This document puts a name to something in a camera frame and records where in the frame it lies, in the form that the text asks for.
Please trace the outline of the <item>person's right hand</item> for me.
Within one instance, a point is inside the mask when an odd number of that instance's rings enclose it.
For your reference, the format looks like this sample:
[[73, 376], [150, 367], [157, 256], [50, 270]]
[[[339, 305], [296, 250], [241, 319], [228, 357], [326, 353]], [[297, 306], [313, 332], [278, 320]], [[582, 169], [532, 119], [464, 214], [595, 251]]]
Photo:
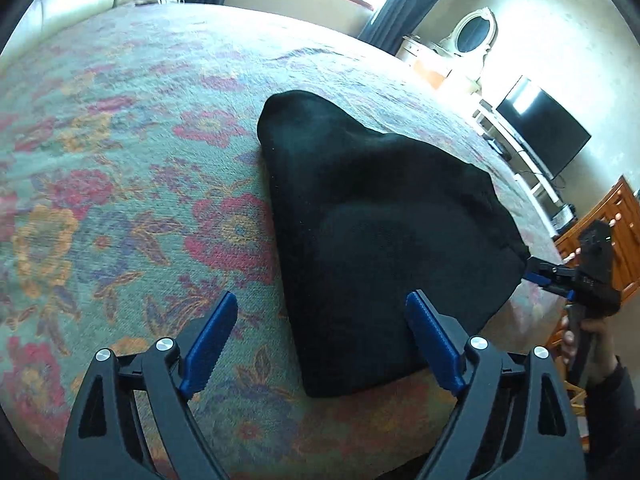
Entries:
[[[570, 330], [570, 319], [564, 315], [561, 320], [561, 356], [565, 365], [570, 365], [577, 353], [576, 336]], [[611, 376], [618, 365], [614, 351], [613, 336], [606, 318], [584, 318], [580, 329], [591, 335], [590, 359], [586, 365], [587, 384], [597, 385]]]

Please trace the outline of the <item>right forearm black sleeve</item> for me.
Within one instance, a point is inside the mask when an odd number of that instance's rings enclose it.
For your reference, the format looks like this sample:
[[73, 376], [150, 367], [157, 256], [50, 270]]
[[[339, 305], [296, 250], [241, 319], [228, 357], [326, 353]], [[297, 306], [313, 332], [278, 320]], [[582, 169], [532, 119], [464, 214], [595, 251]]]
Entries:
[[616, 369], [586, 389], [589, 451], [588, 479], [639, 478], [639, 410], [628, 370], [616, 359]]

